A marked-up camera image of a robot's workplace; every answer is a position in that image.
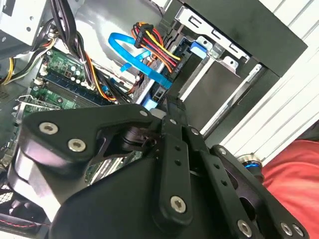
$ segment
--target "red cloth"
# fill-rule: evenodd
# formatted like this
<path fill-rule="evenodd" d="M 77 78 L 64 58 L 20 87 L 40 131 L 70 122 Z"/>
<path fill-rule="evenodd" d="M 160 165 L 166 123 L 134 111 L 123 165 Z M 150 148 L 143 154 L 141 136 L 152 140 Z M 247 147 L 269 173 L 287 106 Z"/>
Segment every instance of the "red cloth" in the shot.
<path fill-rule="evenodd" d="M 264 186 L 319 239 L 319 143 L 297 140 L 262 170 Z"/>

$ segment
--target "black metal plate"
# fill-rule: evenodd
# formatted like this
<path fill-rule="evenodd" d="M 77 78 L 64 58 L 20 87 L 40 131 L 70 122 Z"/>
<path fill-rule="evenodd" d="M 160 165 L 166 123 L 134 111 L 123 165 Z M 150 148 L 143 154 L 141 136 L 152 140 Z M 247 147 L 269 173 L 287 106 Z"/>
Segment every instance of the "black metal plate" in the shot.
<path fill-rule="evenodd" d="M 152 219 L 155 166 L 155 159 L 139 160 L 72 196 L 56 215 L 49 238 L 170 238 Z M 203 190 L 209 184 L 202 183 L 191 175 L 194 217 L 176 239 L 225 238 L 218 209 L 208 206 L 213 205 L 213 197 Z"/>
<path fill-rule="evenodd" d="M 282 77 L 307 48 L 258 0 L 183 0 Z"/>

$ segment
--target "silver screw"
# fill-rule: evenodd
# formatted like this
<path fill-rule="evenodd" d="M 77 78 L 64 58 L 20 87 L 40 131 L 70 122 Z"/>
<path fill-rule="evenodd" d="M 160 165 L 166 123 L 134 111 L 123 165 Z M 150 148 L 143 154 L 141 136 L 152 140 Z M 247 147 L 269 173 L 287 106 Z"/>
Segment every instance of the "silver screw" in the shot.
<path fill-rule="evenodd" d="M 39 125 L 39 129 L 45 134 L 55 134 L 59 131 L 58 126 L 50 122 L 43 122 Z"/>
<path fill-rule="evenodd" d="M 193 133 L 193 134 L 195 134 L 195 135 L 199 135 L 198 131 L 197 131 L 197 130 L 195 130 L 194 128 L 192 128 L 192 129 L 191 129 L 191 131 L 192 131 L 192 133 Z"/>
<path fill-rule="evenodd" d="M 73 152 L 83 152 L 86 148 L 86 144 L 84 141 L 82 141 L 78 138 L 73 138 L 73 139 L 69 140 L 68 147 Z"/>
<path fill-rule="evenodd" d="M 173 119 L 170 119 L 169 121 L 170 121 L 171 123 L 173 123 L 173 124 L 177 124 L 176 121 L 173 120 Z"/>
<path fill-rule="evenodd" d="M 293 232 L 291 231 L 291 229 L 289 228 L 289 226 L 286 223 L 281 223 L 281 228 L 284 230 L 284 232 L 289 235 L 292 236 Z"/>
<path fill-rule="evenodd" d="M 148 116 L 148 113 L 146 113 L 145 111 L 140 111 L 140 114 L 143 116 Z"/>
<path fill-rule="evenodd" d="M 249 225 L 244 220 L 238 220 L 237 226 L 239 230 L 248 238 L 251 238 L 253 232 L 251 231 Z"/>
<path fill-rule="evenodd" d="M 170 205 L 178 213 L 186 212 L 186 204 L 179 196 L 172 196 L 170 198 Z"/>
<path fill-rule="evenodd" d="M 293 224 L 293 227 L 294 227 L 295 231 L 296 231 L 300 236 L 302 236 L 302 237 L 304 236 L 303 231 L 301 231 L 301 229 L 300 229 L 297 225 Z"/>
<path fill-rule="evenodd" d="M 223 148 L 219 148 L 219 151 L 220 151 L 222 154 L 224 154 L 224 155 L 226 155 L 226 154 L 227 154 L 226 150 L 225 150 L 225 149 L 223 149 Z"/>
<path fill-rule="evenodd" d="M 214 50 L 210 50 L 208 54 L 214 59 L 217 59 L 219 57 L 219 54 Z"/>

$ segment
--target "yellow wire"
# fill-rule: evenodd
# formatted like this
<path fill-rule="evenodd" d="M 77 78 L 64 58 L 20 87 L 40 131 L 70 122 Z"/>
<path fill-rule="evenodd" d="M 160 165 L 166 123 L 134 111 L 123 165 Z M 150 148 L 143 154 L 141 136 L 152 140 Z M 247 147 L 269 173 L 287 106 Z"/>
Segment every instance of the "yellow wire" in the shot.
<path fill-rule="evenodd" d="M 104 94 L 104 92 L 102 91 L 102 89 L 101 89 L 101 87 L 100 87 L 100 84 L 99 84 L 99 82 L 98 82 L 98 79 L 97 79 L 97 77 L 96 77 L 95 70 L 94 70 L 94 67 L 93 67 L 91 58 L 88 56 L 87 53 L 85 53 L 85 54 L 86 54 L 86 57 L 87 57 L 87 59 L 88 59 L 88 63 L 89 63 L 89 65 L 90 65 L 91 70 L 92 70 L 92 73 L 93 73 L 94 83 L 95 83 L 96 88 L 98 89 L 99 93 L 101 94 L 101 96 L 102 96 L 103 98 L 105 98 L 105 99 L 107 99 L 107 100 L 110 100 L 110 101 L 114 101 L 115 98 L 109 98 L 109 97 L 107 97 L 107 96 Z"/>
<path fill-rule="evenodd" d="M 10 62 L 10 67 L 9 67 L 8 74 L 7 74 L 3 84 L 7 83 L 11 79 L 12 74 L 13 74 L 13 58 L 9 58 L 9 62 Z"/>
<path fill-rule="evenodd" d="M 56 42 L 56 39 L 57 38 L 54 38 L 50 41 L 49 45 L 46 47 L 46 51 L 48 51 L 49 49 L 51 49 L 55 42 Z M 46 53 L 46 51 L 43 51 L 42 53 L 40 53 L 34 60 L 33 64 L 30 66 L 30 68 L 28 69 L 28 71 L 26 73 L 24 73 L 23 75 L 21 76 L 18 76 L 18 77 L 14 77 L 13 76 L 13 79 L 12 79 L 12 76 L 10 77 L 10 79 L 6 82 L 6 83 L 3 83 L 4 85 L 7 85 L 7 84 L 10 84 L 11 82 L 13 81 L 16 81 L 18 79 L 21 79 L 22 77 L 25 77 L 27 74 L 30 73 L 30 71 L 36 66 L 37 62 L 40 60 L 40 58 Z"/>
<path fill-rule="evenodd" d="M 152 41 L 161 49 L 163 50 L 164 52 L 166 52 L 169 56 L 171 56 L 172 58 L 176 59 L 176 60 L 180 60 L 179 57 L 177 56 L 174 56 L 173 54 L 171 54 L 169 51 L 167 51 L 164 47 L 162 47 L 161 44 L 159 44 L 156 39 L 150 34 L 149 31 L 146 31 L 146 34 L 150 37 L 150 39 L 152 39 Z"/>
<path fill-rule="evenodd" d="M 131 34 L 132 34 L 132 37 L 133 37 L 134 39 L 136 39 L 136 36 L 135 36 L 133 30 L 131 30 Z M 141 44 L 141 47 L 145 48 L 146 50 L 148 50 L 148 51 L 150 51 L 152 54 L 154 54 L 160 61 L 162 61 L 162 62 L 166 65 L 168 71 L 169 71 L 170 73 L 172 73 L 171 67 L 167 64 L 167 62 L 166 62 L 163 58 L 161 58 L 158 54 L 156 54 L 156 52 L 152 51 L 150 48 L 146 47 L 146 46 L 143 45 L 143 44 Z"/>

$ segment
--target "orange wire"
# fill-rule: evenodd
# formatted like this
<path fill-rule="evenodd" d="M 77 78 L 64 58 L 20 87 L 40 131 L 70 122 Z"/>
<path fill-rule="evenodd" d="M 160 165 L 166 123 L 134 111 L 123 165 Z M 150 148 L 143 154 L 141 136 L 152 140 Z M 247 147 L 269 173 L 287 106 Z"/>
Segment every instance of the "orange wire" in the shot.
<path fill-rule="evenodd" d="M 133 38 L 136 39 L 136 36 L 135 36 L 133 30 L 131 30 L 131 33 L 132 33 Z M 149 50 L 152 54 L 154 54 L 159 60 L 161 60 L 161 61 L 166 65 L 166 67 L 168 68 L 168 71 L 169 71 L 170 73 L 172 73 L 171 67 L 163 60 L 163 58 L 161 58 L 157 53 L 155 53 L 153 50 L 149 49 L 149 48 L 146 47 L 145 45 L 142 45 L 142 44 L 141 44 L 141 47 L 143 47 L 143 48 Z"/>
<path fill-rule="evenodd" d="M 98 89 L 99 93 L 107 100 L 109 101 L 114 101 L 115 98 L 110 98 L 108 97 L 107 95 L 104 94 L 104 92 L 102 91 L 100 85 L 99 85 L 99 82 L 97 80 L 97 77 L 96 77 L 96 74 L 95 74 L 95 70 L 94 70 L 94 67 L 93 67 L 93 64 L 92 64 L 92 61 L 91 61 L 91 58 L 88 56 L 88 54 L 85 52 L 85 55 L 86 55 L 86 58 L 87 58 L 87 61 L 89 63 L 89 65 L 91 66 L 91 70 L 92 70 L 92 73 L 93 73 L 93 79 L 94 79 L 94 82 L 95 82 L 95 85 L 96 85 L 96 88 Z"/>

